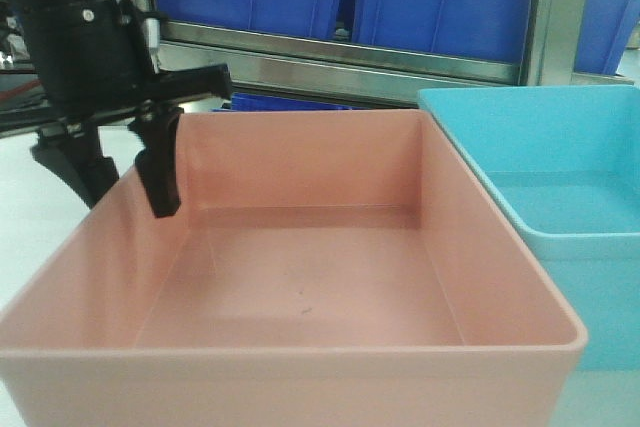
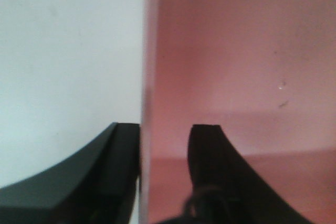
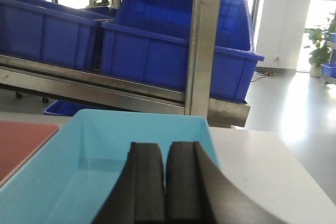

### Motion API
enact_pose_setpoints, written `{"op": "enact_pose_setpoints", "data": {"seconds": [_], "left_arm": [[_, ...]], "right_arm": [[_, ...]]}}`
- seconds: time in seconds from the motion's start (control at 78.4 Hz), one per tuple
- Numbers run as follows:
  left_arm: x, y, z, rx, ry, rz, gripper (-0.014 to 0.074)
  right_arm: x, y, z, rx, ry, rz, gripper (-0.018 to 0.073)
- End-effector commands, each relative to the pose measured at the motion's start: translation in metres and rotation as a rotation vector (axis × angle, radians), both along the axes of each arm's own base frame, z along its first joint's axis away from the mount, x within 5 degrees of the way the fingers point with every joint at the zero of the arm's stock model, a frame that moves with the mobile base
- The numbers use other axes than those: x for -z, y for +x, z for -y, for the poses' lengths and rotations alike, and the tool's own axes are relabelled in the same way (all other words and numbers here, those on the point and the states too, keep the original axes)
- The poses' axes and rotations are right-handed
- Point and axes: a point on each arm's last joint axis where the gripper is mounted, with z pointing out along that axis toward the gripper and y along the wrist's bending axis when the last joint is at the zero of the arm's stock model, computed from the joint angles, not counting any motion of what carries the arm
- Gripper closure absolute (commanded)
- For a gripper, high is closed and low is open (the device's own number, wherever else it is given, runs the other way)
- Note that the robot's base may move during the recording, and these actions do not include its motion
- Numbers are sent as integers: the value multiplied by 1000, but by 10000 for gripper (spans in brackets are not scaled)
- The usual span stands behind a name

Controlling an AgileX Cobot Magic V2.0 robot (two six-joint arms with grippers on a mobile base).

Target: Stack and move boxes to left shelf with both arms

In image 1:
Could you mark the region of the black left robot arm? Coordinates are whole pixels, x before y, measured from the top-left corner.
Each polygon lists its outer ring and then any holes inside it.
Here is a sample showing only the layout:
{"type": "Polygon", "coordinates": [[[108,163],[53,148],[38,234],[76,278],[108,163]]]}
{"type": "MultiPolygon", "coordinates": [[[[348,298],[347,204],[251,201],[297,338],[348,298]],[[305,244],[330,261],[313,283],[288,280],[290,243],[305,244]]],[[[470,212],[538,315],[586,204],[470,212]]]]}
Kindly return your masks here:
{"type": "Polygon", "coordinates": [[[44,97],[3,109],[2,133],[35,133],[34,160],[94,206],[118,181],[98,129],[126,121],[143,144],[135,167],[153,214],[174,215],[181,204],[175,148],[182,106],[210,97],[229,99],[228,67],[157,70],[143,24],[160,13],[139,9],[134,0],[8,4],[44,97]]]}

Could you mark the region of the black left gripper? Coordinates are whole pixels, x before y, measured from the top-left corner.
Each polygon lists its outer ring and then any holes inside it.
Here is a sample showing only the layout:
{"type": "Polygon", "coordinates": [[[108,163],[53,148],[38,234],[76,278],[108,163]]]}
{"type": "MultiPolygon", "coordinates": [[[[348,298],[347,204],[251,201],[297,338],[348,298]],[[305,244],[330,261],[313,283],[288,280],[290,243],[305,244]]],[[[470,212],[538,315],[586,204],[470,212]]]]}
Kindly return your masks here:
{"type": "Polygon", "coordinates": [[[224,64],[180,71],[155,69],[142,29],[148,14],[131,0],[92,0],[19,10],[26,46],[46,94],[26,113],[37,130],[33,159],[93,208],[119,180],[105,156],[93,119],[126,118],[153,102],[128,125],[142,142],[135,168],[156,218],[174,216],[181,199],[176,137],[182,102],[229,99],[224,64]],[[79,123],[56,124],[55,122],[79,123]]]}

